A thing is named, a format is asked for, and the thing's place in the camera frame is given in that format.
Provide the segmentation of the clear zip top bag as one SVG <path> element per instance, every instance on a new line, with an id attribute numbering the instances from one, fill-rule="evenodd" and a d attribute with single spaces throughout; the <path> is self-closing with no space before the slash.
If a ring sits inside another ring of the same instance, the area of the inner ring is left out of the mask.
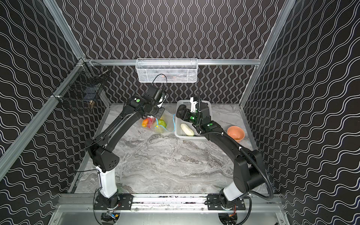
<path id="1" fill-rule="evenodd" d="M 175 131 L 175 114 L 165 110 L 160 119 L 148 116 L 141 120 L 141 126 L 159 134 L 173 133 Z"/>

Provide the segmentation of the black avocado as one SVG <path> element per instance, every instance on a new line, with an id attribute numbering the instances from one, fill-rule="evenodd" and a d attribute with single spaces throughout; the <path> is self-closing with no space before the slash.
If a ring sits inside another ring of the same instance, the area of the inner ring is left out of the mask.
<path id="1" fill-rule="evenodd" d="M 182 114 L 182 113 L 185 113 L 186 110 L 187 110 L 186 105 L 182 104 L 182 105 L 180 105 L 180 106 L 178 107 L 177 113 Z"/>

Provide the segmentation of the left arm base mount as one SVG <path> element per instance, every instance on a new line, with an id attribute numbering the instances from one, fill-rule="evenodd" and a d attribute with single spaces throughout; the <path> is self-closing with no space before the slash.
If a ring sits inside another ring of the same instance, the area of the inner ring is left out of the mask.
<path id="1" fill-rule="evenodd" d="M 134 196 L 132 194 L 114 194 L 106 198 L 102 194 L 98 194 L 95 198 L 94 210 L 130 210 L 132 207 Z"/>

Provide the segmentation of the white daikon radish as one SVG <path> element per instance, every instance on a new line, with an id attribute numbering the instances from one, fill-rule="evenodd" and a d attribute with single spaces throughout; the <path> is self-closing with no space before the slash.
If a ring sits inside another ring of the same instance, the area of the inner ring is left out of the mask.
<path id="1" fill-rule="evenodd" d="M 187 135 L 189 137 L 193 137 L 195 135 L 194 131 L 192 129 L 190 129 L 189 126 L 185 123 L 181 124 L 181 129 L 185 133 L 185 135 Z"/>

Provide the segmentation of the orange ceramic bowl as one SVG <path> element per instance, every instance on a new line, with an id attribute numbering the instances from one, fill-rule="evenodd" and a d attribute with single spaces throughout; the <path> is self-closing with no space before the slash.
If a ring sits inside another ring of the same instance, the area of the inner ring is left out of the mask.
<path id="1" fill-rule="evenodd" d="M 238 126 L 231 126 L 227 130 L 227 134 L 236 142 L 240 142 L 245 138 L 245 131 Z"/>

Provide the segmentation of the red apple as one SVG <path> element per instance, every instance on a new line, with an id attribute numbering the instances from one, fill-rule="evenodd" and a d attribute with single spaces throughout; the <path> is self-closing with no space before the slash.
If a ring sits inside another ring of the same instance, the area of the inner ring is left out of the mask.
<path id="1" fill-rule="evenodd" d="M 148 128 L 152 128 L 155 120 L 156 120 L 156 119 L 155 119 L 154 117 L 148 117 L 147 127 L 148 127 Z"/>

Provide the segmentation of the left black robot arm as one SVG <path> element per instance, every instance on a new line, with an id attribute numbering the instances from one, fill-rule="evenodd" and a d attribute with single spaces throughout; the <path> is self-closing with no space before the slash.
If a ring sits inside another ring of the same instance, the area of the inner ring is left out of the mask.
<path id="1" fill-rule="evenodd" d="M 85 149 L 99 172 L 100 194 L 110 202 L 110 208 L 114 207 L 118 196 L 115 168 L 120 158 L 113 153 L 117 143 L 140 119 L 146 116 L 160 119 L 165 111 L 162 104 L 166 97 L 165 91 L 150 85 L 145 94 L 131 96 L 124 104 L 122 112 L 101 134 L 86 141 Z"/>

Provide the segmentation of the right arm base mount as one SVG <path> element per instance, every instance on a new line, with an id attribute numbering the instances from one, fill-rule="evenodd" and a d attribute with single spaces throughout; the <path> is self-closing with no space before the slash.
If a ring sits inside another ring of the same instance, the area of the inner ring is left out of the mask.
<path id="1" fill-rule="evenodd" d="M 224 194 L 208 194 L 204 204 L 208 207 L 209 211 L 244 211 L 246 209 L 244 200 L 239 197 L 234 200 L 227 200 Z"/>

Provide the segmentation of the green cabbage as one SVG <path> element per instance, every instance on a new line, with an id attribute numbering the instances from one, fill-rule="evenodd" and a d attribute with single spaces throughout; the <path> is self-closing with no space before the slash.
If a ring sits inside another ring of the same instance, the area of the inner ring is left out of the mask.
<path id="1" fill-rule="evenodd" d="M 154 131 L 156 133 L 165 133 L 165 132 L 167 132 L 167 123 L 162 119 L 156 120 L 156 122 L 154 123 Z"/>

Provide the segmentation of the white mesh wall basket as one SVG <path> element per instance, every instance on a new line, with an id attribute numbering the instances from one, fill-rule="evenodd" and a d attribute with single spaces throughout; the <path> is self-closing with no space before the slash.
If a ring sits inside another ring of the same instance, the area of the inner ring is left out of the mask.
<path id="1" fill-rule="evenodd" d="M 141 83 L 195 83 L 198 75 L 196 58 L 139 58 L 136 72 Z"/>

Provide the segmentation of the white plastic basket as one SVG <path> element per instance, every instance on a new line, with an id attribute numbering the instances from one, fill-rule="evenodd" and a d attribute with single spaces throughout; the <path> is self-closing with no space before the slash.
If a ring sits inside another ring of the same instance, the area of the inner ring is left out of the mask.
<path id="1" fill-rule="evenodd" d="M 187 100 L 179 100 L 177 102 L 176 109 L 180 107 L 180 105 L 185 105 L 188 110 L 191 110 L 191 101 L 189 99 Z M 191 116 L 194 117 L 194 120 L 191 121 L 184 121 L 177 116 L 175 116 L 175 136 L 183 139 L 183 140 L 190 140 L 190 141 L 206 141 L 207 139 L 204 136 L 201 136 L 198 134 L 196 128 L 193 126 L 193 124 L 197 124 L 197 118 L 196 113 L 192 114 Z M 194 132 L 194 136 L 188 136 L 181 128 L 181 124 L 186 124 L 190 130 Z"/>

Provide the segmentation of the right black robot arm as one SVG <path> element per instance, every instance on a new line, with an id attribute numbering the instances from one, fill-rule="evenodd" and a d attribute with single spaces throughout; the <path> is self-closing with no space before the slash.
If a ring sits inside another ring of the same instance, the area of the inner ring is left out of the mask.
<path id="1" fill-rule="evenodd" d="M 197 133 L 216 144 L 233 162 L 232 183 L 220 192 L 223 202 L 229 203 L 248 194 L 272 200 L 274 191 L 265 172 L 263 156 L 250 150 L 230 137 L 210 116 L 207 103 L 196 103 L 195 110 L 185 104 L 177 108 L 176 117 L 191 123 Z"/>

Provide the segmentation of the red yellow mango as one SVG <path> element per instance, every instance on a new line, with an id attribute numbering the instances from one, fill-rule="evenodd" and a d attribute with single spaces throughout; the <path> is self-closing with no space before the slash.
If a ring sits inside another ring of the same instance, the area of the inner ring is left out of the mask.
<path id="1" fill-rule="evenodd" d="M 149 119 L 146 118 L 142 121 L 142 127 L 146 128 L 146 127 L 148 127 L 148 125 L 149 125 Z"/>

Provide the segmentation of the aluminium front rail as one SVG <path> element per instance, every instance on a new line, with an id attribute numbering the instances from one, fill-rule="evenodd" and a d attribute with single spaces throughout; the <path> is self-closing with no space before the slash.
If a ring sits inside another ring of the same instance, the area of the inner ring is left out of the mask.
<path id="1" fill-rule="evenodd" d="M 108 208 L 94 200 L 93 194 L 63 194 L 58 212 L 106 212 Z M 122 194 L 116 212 L 130 213 L 230 213 L 234 209 L 220 205 L 217 194 Z"/>

